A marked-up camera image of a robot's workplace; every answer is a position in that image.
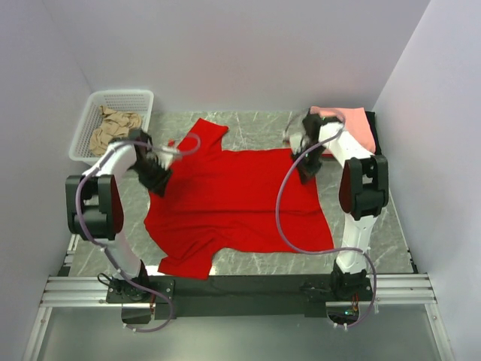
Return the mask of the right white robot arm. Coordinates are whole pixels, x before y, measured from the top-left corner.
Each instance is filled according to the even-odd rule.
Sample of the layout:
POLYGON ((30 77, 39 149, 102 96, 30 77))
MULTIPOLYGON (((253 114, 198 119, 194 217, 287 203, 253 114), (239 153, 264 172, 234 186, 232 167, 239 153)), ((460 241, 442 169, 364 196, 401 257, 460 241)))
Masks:
POLYGON ((344 212, 341 251, 334 261, 330 291, 339 300, 356 291, 355 280, 366 271, 373 227, 389 201, 387 159, 376 155, 346 129, 346 116, 338 110, 308 111, 303 131, 289 136, 292 160, 303 184, 321 168, 321 155, 328 151, 342 167, 338 199, 344 212))

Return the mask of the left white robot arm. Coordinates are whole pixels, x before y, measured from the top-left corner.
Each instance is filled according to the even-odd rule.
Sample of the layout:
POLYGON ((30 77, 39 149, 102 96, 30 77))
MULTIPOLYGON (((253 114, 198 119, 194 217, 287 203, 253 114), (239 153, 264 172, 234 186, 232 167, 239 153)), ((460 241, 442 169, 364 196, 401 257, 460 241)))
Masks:
POLYGON ((123 292, 133 302, 148 297, 150 283, 141 277, 143 262, 123 231, 124 210, 117 183, 132 170, 145 188, 162 196, 172 175, 171 165, 179 155, 173 147, 153 146, 146 132, 134 130, 125 138, 113 139, 91 168, 65 181, 68 228, 105 253, 116 277, 127 280, 123 292))

